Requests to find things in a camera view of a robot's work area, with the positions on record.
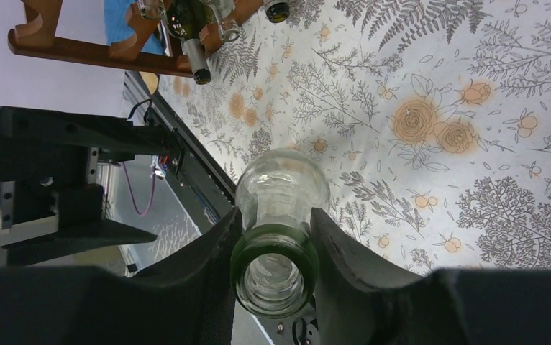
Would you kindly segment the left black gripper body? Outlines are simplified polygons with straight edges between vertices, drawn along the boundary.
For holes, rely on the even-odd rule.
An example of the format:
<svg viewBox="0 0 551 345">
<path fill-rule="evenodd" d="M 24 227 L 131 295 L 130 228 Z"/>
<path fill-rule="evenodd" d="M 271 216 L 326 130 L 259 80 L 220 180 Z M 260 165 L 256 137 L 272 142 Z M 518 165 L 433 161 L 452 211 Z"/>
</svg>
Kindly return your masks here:
<svg viewBox="0 0 551 345">
<path fill-rule="evenodd" d="M 101 146 L 101 116 L 0 106 L 0 232 L 54 216 L 56 235 L 97 238 Z"/>
</svg>

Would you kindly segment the green wine bottle brown label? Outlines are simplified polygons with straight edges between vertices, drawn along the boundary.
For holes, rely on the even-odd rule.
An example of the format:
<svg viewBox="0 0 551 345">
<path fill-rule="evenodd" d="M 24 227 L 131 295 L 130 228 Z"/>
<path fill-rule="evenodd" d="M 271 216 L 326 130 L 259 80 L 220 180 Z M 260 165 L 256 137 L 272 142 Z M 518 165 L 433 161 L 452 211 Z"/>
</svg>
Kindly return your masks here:
<svg viewBox="0 0 551 345">
<path fill-rule="evenodd" d="M 182 43 L 196 84 L 208 84 L 211 81 L 211 71 L 199 37 L 208 23 L 204 5 L 196 0 L 172 1 L 166 11 L 166 21 L 168 33 Z"/>
</svg>

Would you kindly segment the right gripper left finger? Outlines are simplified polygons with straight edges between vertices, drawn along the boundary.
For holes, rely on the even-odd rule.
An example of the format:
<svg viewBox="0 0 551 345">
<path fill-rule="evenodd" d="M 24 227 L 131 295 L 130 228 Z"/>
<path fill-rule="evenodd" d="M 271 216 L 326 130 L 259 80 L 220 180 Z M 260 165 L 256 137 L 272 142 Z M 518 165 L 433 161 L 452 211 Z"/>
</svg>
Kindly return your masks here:
<svg viewBox="0 0 551 345">
<path fill-rule="evenodd" d="M 92 266 L 0 267 L 0 344 L 229 344 L 233 208 L 169 257 L 119 277 Z"/>
</svg>

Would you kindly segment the green wine bottle silver neck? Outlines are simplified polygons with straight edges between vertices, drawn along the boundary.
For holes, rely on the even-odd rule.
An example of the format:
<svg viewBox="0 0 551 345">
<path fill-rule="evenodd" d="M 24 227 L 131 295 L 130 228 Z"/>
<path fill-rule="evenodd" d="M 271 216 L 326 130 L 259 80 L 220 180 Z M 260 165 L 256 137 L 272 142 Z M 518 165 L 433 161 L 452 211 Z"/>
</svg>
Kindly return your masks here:
<svg viewBox="0 0 551 345">
<path fill-rule="evenodd" d="M 263 8 L 269 22 L 284 22 L 290 15 L 289 0 L 263 0 Z"/>
</svg>

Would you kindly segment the clear tall bottle back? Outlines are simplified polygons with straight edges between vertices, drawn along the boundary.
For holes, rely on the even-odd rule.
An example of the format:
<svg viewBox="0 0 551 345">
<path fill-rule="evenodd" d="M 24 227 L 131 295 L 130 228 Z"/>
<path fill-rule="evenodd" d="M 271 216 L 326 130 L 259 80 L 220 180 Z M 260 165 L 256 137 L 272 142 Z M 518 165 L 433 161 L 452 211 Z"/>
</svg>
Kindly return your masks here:
<svg viewBox="0 0 551 345">
<path fill-rule="evenodd" d="M 232 16 L 235 10 L 233 0 L 211 0 L 207 6 L 213 11 L 218 24 L 219 37 L 223 43 L 234 42 L 241 35 L 241 27 Z"/>
</svg>

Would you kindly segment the clear bottle dark label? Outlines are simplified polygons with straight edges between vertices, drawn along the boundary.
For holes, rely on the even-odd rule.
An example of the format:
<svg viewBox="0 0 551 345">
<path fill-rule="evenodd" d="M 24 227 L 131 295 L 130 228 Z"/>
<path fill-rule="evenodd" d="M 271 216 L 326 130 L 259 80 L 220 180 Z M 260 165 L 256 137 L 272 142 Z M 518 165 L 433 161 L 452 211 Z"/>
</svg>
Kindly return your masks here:
<svg viewBox="0 0 551 345">
<path fill-rule="evenodd" d="M 328 210 L 329 199 L 327 178 L 303 152 L 273 149 L 247 166 L 235 193 L 243 234 L 232 252 L 230 281 L 249 313 L 286 318 L 310 301 L 319 273 L 311 211 Z"/>
</svg>

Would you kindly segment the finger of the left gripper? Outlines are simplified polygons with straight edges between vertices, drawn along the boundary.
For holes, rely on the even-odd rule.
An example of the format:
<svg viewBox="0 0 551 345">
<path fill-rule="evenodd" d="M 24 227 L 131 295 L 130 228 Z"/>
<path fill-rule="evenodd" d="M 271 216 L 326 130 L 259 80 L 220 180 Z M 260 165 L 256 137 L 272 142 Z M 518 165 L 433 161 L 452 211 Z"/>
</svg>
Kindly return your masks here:
<svg viewBox="0 0 551 345">
<path fill-rule="evenodd" d="M 166 155 L 183 150 L 177 136 L 159 126 L 66 124 L 65 133 L 79 146 L 135 155 Z"/>
<path fill-rule="evenodd" d="M 69 226 L 0 248 L 0 265 L 21 267 L 103 247 L 150 243 L 157 236 L 109 219 Z"/>
</svg>

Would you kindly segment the clear square glass bottle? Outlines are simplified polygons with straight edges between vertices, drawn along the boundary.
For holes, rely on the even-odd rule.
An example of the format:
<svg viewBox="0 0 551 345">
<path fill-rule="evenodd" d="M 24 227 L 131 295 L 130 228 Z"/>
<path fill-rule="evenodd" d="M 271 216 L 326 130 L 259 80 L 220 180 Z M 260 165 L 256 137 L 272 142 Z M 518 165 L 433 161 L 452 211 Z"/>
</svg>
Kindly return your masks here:
<svg viewBox="0 0 551 345">
<path fill-rule="evenodd" d="M 163 0 L 137 0 L 137 7 L 145 19 L 162 19 L 166 14 Z"/>
</svg>

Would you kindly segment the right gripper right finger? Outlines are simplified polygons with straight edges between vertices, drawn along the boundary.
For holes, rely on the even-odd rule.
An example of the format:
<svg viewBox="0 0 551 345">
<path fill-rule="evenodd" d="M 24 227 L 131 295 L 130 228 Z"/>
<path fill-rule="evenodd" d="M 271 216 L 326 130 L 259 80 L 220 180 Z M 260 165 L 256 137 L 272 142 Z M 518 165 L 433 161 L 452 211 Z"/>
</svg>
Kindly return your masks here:
<svg viewBox="0 0 551 345">
<path fill-rule="evenodd" d="M 323 344 L 551 344 L 551 270 L 407 271 L 311 212 Z"/>
</svg>

